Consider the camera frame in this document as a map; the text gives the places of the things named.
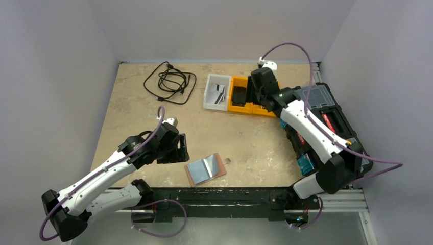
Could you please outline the pink leather card holder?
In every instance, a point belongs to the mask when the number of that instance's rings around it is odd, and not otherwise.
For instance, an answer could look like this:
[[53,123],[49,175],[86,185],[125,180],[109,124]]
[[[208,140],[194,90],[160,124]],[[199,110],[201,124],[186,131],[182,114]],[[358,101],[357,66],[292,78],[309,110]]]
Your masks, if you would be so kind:
[[219,153],[214,153],[203,159],[184,166],[191,187],[197,187],[227,174],[225,165],[230,164],[230,158],[223,159]]

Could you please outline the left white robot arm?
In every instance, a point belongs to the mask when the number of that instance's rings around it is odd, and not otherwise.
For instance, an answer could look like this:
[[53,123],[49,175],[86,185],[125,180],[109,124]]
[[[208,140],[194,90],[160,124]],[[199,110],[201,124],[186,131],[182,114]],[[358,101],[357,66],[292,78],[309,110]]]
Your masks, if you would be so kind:
[[50,189],[41,196],[46,217],[39,238],[50,241],[59,237],[63,242],[70,241],[90,223],[111,212],[125,208],[156,209],[160,202],[170,203],[169,199],[156,200],[143,179],[107,195],[104,192],[145,165],[188,160],[186,135],[167,120],[152,131],[127,137],[103,164],[83,179],[61,191]]

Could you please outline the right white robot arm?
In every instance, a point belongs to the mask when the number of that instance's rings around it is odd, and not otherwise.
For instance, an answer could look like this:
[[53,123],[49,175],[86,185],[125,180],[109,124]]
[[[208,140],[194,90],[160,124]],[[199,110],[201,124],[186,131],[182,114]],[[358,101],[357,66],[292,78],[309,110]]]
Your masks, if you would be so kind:
[[261,67],[248,76],[247,94],[296,130],[324,164],[317,172],[293,184],[286,200],[294,208],[308,197],[334,194],[358,178],[362,166],[362,147],[332,132],[291,88],[280,88],[273,71]]

